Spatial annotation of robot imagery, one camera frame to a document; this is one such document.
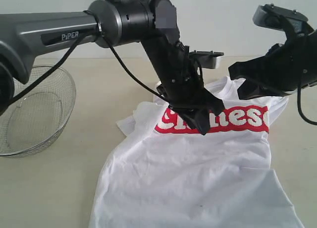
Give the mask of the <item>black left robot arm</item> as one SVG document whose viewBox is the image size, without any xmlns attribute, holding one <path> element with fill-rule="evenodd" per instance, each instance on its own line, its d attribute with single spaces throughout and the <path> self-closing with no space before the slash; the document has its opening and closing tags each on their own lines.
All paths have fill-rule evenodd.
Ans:
<svg viewBox="0 0 317 228">
<path fill-rule="evenodd" d="M 204 87 L 202 69 L 212 65 L 201 58 L 208 52 L 191 52 L 182 44 L 170 0 L 96 0 L 82 12 L 1 15 L 1 112 L 48 77 L 28 83 L 36 57 L 64 49 L 60 67 L 85 43 L 111 50 L 141 43 L 161 81 L 157 96 L 200 134 L 210 130 L 210 114 L 224 111 L 222 100 Z"/>
</svg>

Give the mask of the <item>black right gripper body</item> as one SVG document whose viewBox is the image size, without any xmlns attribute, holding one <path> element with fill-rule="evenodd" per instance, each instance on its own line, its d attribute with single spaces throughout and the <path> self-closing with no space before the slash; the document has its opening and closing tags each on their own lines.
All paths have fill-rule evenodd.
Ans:
<svg viewBox="0 0 317 228">
<path fill-rule="evenodd" d="M 259 58 L 259 94 L 284 94 L 317 83 L 317 38 L 300 37 Z"/>
</svg>

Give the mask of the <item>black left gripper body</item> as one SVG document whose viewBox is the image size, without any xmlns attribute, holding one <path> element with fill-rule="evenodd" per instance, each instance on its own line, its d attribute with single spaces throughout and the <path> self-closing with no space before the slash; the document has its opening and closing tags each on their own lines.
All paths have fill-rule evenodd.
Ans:
<svg viewBox="0 0 317 228">
<path fill-rule="evenodd" d="M 189 59 L 189 46 L 179 39 L 166 37 L 142 40 L 142 46 L 165 90 L 165 98 L 173 109 L 205 109 L 199 94 L 203 91 L 197 67 Z"/>
</svg>

